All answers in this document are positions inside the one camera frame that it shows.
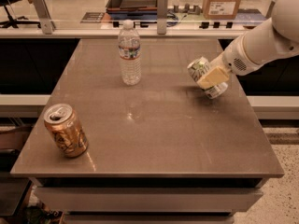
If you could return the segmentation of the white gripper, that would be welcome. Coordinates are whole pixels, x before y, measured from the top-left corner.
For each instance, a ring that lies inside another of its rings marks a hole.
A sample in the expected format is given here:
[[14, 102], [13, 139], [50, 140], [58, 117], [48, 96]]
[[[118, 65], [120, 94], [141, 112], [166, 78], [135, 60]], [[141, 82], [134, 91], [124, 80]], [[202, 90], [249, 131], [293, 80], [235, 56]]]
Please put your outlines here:
[[205, 67], [200, 72], [197, 84], [204, 90], [214, 87], [230, 78], [230, 69], [224, 67], [225, 64], [231, 71], [239, 76], [245, 76], [260, 68], [246, 54], [244, 47], [244, 37], [240, 36], [230, 43], [230, 45], [218, 57], [210, 62], [210, 67]]

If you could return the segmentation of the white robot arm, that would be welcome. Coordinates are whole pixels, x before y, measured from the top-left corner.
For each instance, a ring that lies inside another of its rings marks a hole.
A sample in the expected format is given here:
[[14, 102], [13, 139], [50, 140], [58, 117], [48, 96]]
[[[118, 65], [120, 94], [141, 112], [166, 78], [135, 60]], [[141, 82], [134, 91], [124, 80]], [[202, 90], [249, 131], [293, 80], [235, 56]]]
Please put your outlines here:
[[236, 38], [210, 63], [197, 84], [208, 89], [234, 73], [245, 76], [266, 63], [299, 54], [299, 0], [277, 0], [271, 17]]

